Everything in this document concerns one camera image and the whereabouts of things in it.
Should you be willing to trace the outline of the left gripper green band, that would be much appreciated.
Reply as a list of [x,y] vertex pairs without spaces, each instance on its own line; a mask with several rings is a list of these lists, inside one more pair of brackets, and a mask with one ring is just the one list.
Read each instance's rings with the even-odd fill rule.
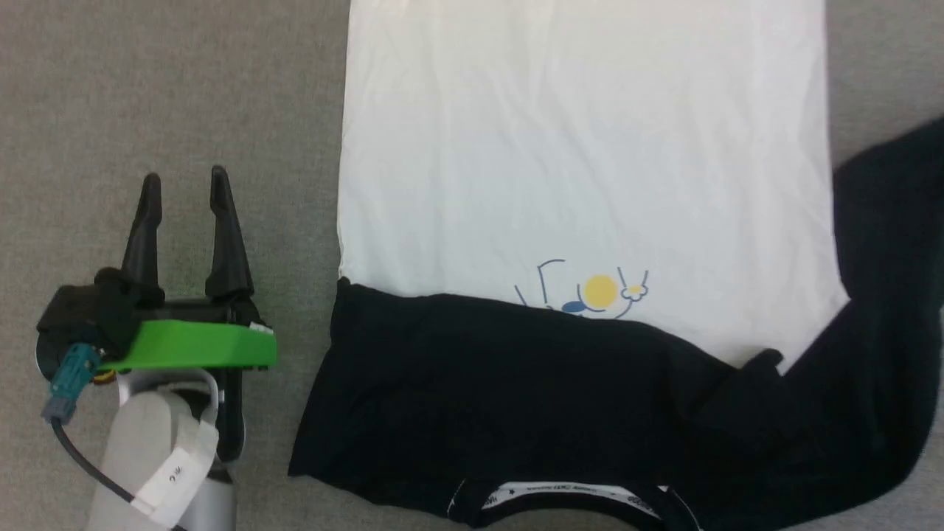
[[167,300],[159,289],[162,182],[149,173],[122,270],[104,268],[88,285],[62,285],[45,306],[36,326],[41,371],[53,373],[77,344],[94,350],[101,372],[276,365],[276,336],[249,299],[255,286],[232,185],[222,165],[210,171],[209,204],[215,245],[204,293],[210,299]]

